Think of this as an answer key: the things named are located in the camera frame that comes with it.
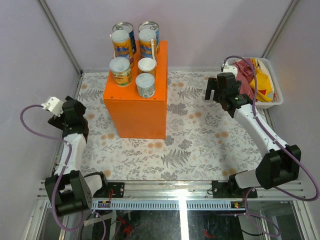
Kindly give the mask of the orange wooden box shelf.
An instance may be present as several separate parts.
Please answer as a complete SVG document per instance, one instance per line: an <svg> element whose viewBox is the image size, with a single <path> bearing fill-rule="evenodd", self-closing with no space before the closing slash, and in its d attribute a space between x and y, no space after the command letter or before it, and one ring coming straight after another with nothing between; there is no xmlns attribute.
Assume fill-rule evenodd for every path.
<svg viewBox="0 0 320 240"><path fill-rule="evenodd" d="M119 86L109 72L103 94L103 101L122 138L165 139L167 123L168 99L168 42L159 42L160 52L157 54L155 78L155 94L151 98L142 98L138 94L136 77L140 50L134 57L132 82L127 86Z"/></svg>

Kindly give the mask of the yellow can white lid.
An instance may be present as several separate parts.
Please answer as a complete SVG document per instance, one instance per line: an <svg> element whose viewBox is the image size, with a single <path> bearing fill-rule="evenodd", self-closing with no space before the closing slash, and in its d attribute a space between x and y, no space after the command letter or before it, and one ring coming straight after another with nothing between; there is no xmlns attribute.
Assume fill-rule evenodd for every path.
<svg viewBox="0 0 320 240"><path fill-rule="evenodd" d="M113 79L118 86L127 86L132 80L130 61L125 57L115 57L109 63L109 69Z"/></svg>

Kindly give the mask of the yellow can with spoon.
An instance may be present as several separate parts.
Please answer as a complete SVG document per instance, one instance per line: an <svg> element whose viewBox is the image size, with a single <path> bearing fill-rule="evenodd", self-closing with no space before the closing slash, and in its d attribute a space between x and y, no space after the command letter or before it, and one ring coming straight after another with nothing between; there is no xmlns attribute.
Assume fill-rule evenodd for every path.
<svg viewBox="0 0 320 240"><path fill-rule="evenodd" d="M142 58L157 58L157 35L151 29L143 29L138 34L139 48Z"/></svg>

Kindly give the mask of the blue tin can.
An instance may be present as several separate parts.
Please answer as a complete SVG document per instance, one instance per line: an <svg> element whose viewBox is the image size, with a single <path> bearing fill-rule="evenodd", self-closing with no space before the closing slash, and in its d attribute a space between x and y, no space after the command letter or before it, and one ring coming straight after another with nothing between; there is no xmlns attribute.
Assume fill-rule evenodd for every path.
<svg viewBox="0 0 320 240"><path fill-rule="evenodd" d="M129 34L129 39L130 39L131 47L132 47L132 53L135 54L137 52L137 46L136 46L133 25L129 22L119 22L112 27L113 32L118 31L118 30L124 30Z"/></svg>
<svg viewBox="0 0 320 240"><path fill-rule="evenodd" d="M154 21L144 21L138 26L138 32L142 30L150 29L156 33L156 50L157 53L160 52L160 30L159 25Z"/></svg>

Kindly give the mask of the yellow porridge can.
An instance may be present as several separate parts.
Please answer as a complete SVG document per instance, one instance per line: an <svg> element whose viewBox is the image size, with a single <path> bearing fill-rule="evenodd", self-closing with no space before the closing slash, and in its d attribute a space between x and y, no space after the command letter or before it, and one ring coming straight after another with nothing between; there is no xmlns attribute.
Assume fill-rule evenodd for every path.
<svg viewBox="0 0 320 240"><path fill-rule="evenodd" d="M130 35L125 30L116 30L111 34L111 40L116 57L124 57L129 60L130 67L134 67L134 54Z"/></svg>

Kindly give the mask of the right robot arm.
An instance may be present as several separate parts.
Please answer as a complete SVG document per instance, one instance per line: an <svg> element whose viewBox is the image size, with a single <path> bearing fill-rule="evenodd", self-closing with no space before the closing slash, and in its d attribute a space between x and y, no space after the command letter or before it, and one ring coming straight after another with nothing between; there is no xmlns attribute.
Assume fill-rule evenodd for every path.
<svg viewBox="0 0 320 240"><path fill-rule="evenodd" d="M223 72L208 78L205 99L219 103L249 134L261 154L261 161L254 170L236 173L230 179L228 192L240 197L250 187L271 189L294 181L299 176L301 150L288 145L259 117L252 99L240 93L241 82L235 75Z"/></svg>

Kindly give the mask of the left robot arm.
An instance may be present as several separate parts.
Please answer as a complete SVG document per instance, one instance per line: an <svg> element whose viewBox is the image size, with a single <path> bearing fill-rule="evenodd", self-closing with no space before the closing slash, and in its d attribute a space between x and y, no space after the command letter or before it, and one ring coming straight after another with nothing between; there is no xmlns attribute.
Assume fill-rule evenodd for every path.
<svg viewBox="0 0 320 240"><path fill-rule="evenodd" d="M107 197L110 186L103 172L83 176L80 168L88 141L86 107L67 96L65 101L51 96L42 104L53 114L48 123L62 130L63 150L53 176L45 179L45 190L58 217L88 210L94 197Z"/></svg>

